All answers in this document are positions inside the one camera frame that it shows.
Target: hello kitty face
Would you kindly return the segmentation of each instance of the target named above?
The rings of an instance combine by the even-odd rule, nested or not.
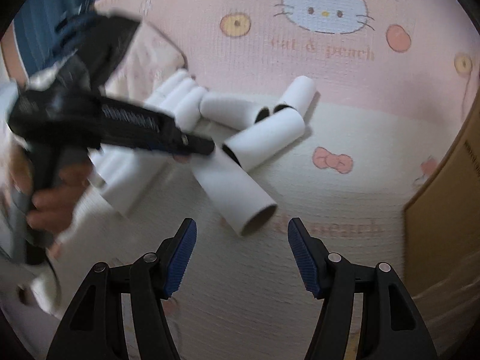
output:
[[[286,17],[314,32],[348,34],[370,27],[364,0],[282,0]]]

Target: human hand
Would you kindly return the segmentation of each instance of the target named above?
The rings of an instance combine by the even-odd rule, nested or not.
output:
[[[75,206],[88,188],[88,176],[92,172],[90,160],[61,169],[59,173],[63,184],[47,190],[36,191],[32,203],[36,210],[27,214],[27,223],[33,229],[45,230],[58,235],[66,230],[73,219]],[[31,164],[20,145],[14,143],[10,148],[8,162],[10,184],[30,195],[32,191]],[[6,201],[9,203],[7,189]]]
[[[176,154],[174,154],[172,157],[174,161],[178,162],[179,164],[188,164],[191,158],[191,156],[189,155],[176,155]]]

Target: pink fabric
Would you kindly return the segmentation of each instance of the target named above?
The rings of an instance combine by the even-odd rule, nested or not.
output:
[[[365,8],[361,0],[293,1],[301,5],[298,17],[279,5],[284,0],[100,0],[98,5],[145,15],[183,50],[198,83],[216,91],[280,95],[296,76],[306,75],[317,81],[321,102],[460,125],[462,102],[469,109],[478,87],[480,42],[456,0],[363,0],[364,16],[372,19],[358,17],[375,31],[365,25],[349,34],[309,30],[325,19],[323,11],[300,22],[310,8],[313,17],[332,4],[325,20],[340,21],[335,4],[346,16]],[[473,61],[467,76],[455,70],[458,53]]]

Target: pink bow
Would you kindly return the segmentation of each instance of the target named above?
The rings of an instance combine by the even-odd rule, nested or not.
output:
[[[353,169],[352,157],[346,154],[335,155],[323,147],[317,147],[313,153],[313,164],[319,169],[332,168],[346,175]]]

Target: paper tube cluster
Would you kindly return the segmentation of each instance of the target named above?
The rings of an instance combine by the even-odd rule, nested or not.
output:
[[[200,100],[205,93],[205,88],[199,87],[185,69],[180,69],[144,105],[174,117],[181,130],[192,131],[200,119]],[[167,155],[107,147],[103,154],[95,153],[91,159],[96,169],[92,184],[117,212],[127,216],[166,163]]]
[[[305,132],[303,117],[316,93],[313,80],[298,77],[270,115],[267,107],[237,95],[208,92],[181,69],[145,102],[146,107],[175,118],[177,126],[192,131],[200,117],[239,130],[208,157],[194,155],[192,172],[213,205],[235,232],[244,235],[275,213],[275,201],[247,174]],[[167,156],[106,148],[93,156],[100,193],[123,215],[162,168]]]

